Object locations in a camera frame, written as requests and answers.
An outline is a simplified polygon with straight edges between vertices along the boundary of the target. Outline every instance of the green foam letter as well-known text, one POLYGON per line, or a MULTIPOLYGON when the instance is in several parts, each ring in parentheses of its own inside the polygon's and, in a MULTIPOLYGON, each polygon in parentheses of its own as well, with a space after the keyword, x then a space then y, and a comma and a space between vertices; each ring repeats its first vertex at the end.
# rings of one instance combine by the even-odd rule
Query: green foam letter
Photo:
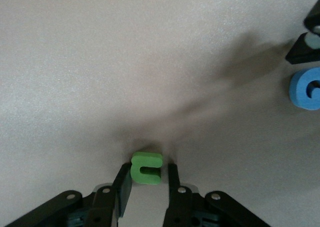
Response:
POLYGON ((161 182, 162 154, 135 152, 131 162, 130 173, 135 182, 145 185, 157 185, 161 182))

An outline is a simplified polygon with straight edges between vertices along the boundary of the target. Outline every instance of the silver screw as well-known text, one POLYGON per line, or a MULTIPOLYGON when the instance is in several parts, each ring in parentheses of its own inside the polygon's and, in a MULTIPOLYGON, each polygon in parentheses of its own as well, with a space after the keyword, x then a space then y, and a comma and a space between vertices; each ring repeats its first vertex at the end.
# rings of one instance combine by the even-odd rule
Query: silver screw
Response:
POLYGON ((316 34, 320 34, 320 25, 315 26, 312 30, 313 30, 313 32, 315 32, 316 34))
POLYGON ((183 193, 187 192, 187 190, 183 187, 180 187, 180 188, 178 188, 178 192, 183 194, 183 193))
POLYGON ((110 192, 110 189, 109 189, 109 188, 105 188, 105 189, 102 190, 102 193, 105 193, 105 194, 106 194, 106 193, 109 193, 109 192, 110 192))
POLYGON ((213 194, 211 195, 211 198, 212 198, 213 200, 215 200, 215 201, 218 201, 218 200, 221 199, 220 195, 218 195, 217 193, 213 193, 213 194))
POLYGON ((66 199, 67 199, 67 200, 72 200, 72 199, 74 199, 75 197, 76 197, 75 194, 69 194, 69 195, 66 197, 66 199))

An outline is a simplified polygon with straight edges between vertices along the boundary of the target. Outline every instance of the gray surface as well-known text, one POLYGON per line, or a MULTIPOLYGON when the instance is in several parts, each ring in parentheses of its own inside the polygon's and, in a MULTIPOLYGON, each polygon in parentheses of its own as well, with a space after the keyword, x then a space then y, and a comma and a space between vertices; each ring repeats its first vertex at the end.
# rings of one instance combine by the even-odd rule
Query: gray surface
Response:
MULTIPOLYGON (((284 61, 317 0, 0 0, 0 226, 88 195, 154 142, 202 195, 274 227, 320 226, 320 116, 284 61)), ((166 176, 122 227, 161 226, 166 176)))

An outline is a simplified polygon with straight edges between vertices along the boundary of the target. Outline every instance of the blue object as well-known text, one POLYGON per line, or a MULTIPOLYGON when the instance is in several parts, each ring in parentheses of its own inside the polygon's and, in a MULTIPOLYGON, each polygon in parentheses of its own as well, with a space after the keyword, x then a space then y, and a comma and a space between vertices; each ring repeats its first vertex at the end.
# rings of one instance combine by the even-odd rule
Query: blue object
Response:
POLYGON ((320 109, 320 67, 296 72, 290 82, 289 95, 297 107, 311 111, 320 109))

